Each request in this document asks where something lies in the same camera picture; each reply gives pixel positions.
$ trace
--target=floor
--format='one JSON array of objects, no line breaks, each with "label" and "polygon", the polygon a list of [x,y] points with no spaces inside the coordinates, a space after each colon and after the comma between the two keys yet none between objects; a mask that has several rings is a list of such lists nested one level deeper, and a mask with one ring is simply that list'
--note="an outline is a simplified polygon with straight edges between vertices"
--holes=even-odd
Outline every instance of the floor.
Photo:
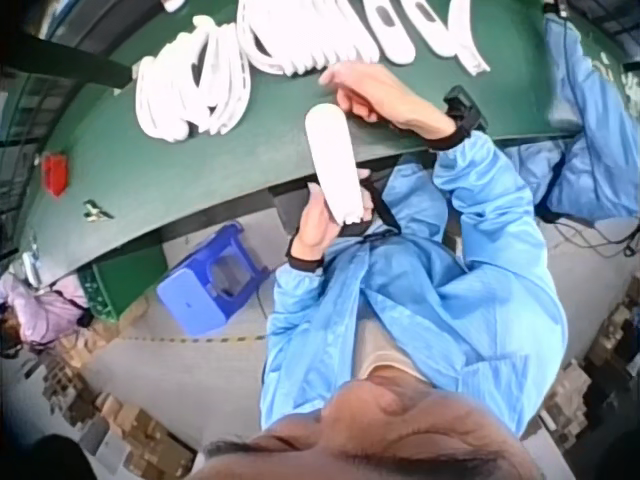
[{"label": "floor", "polygon": [[[284,262],[288,238],[275,209],[252,213],[239,221],[256,260],[270,269]],[[610,238],[621,238],[633,225],[633,221],[609,221],[599,227]],[[165,243],[169,265],[175,265],[217,228]],[[622,255],[601,258],[591,250],[572,245],[552,226],[541,225],[541,229],[549,247],[549,268],[569,319],[566,359],[580,357],[602,320],[622,298],[631,275],[638,270],[638,259]],[[581,241],[569,229],[566,234],[574,242]],[[602,242],[595,231],[584,230],[583,234],[592,243]],[[601,251],[611,254],[619,249],[606,247]],[[215,336],[197,342],[186,339],[155,295],[149,294],[145,317],[124,338],[98,355],[85,374],[96,388],[144,407],[196,448],[219,438],[250,436],[258,430],[260,375],[266,351],[265,314],[272,310],[272,290],[271,278],[261,288],[259,299],[252,298]],[[45,431],[78,435],[57,414],[49,415],[40,396],[40,380],[18,381],[17,373],[12,372],[18,363],[8,363],[14,364],[8,368],[3,365],[3,386],[7,387],[5,418],[9,423],[19,425],[27,439],[37,438]],[[111,476],[100,465],[96,470],[100,478],[132,478],[122,471]]]}]

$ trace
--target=blue plastic stool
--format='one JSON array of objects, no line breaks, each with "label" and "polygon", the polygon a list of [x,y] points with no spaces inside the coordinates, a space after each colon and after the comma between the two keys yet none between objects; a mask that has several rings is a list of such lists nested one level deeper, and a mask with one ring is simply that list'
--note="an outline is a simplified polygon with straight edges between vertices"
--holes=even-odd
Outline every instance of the blue plastic stool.
[{"label": "blue plastic stool", "polygon": [[[269,277],[269,269],[258,269],[242,245],[240,234],[243,231],[237,222],[225,225],[158,285],[156,291],[162,303],[187,335],[199,336],[224,326]],[[250,279],[236,295],[213,288],[211,267],[223,253],[233,254],[250,274]]]}]

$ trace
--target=person in pink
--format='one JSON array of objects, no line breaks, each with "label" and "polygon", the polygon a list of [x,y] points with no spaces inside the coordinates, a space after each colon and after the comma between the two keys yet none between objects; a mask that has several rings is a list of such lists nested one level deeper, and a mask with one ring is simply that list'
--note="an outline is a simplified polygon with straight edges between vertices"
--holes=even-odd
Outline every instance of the person in pink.
[{"label": "person in pink", "polygon": [[76,275],[62,278],[49,291],[36,293],[6,272],[0,277],[0,304],[13,309],[23,342],[48,344],[77,328],[87,299]]}]

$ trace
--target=green table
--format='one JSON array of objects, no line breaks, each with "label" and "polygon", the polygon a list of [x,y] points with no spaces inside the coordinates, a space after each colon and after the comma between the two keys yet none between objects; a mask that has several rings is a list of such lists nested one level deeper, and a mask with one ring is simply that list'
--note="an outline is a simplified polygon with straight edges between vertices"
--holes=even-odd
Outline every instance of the green table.
[{"label": "green table", "polygon": [[[353,0],[362,13],[360,1]],[[446,18],[448,0],[430,0]],[[550,104],[548,60],[539,0],[473,2],[472,24],[479,51],[491,72],[472,78],[453,59],[436,57],[396,4],[417,47],[415,62],[393,71],[420,95],[442,105],[444,94],[463,85],[487,117],[496,139],[553,136],[546,112]],[[232,21],[233,0],[190,0],[179,14],[158,16],[137,32],[112,58],[133,64],[157,53],[179,32],[189,30],[194,14]],[[620,52],[596,33],[590,50]],[[21,216],[22,245],[35,232],[43,280],[49,282],[145,232],[205,207],[313,171],[304,134],[304,116],[315,104],[332,101],[317,85],[317,75],[300,78],[252,71],[249,107],[241,123],[224,136],[201,135],[180,144],[147,137],[134,113],[134,87],[119,95],[88,86],[66,112],[48,145],[71,159],[71,184],[53,199],[33,179]],[[359,161],[423,148],[415,136],[385,126],[350,121]],[[83,201],[95,200],[115,219],[87,223]]]}]

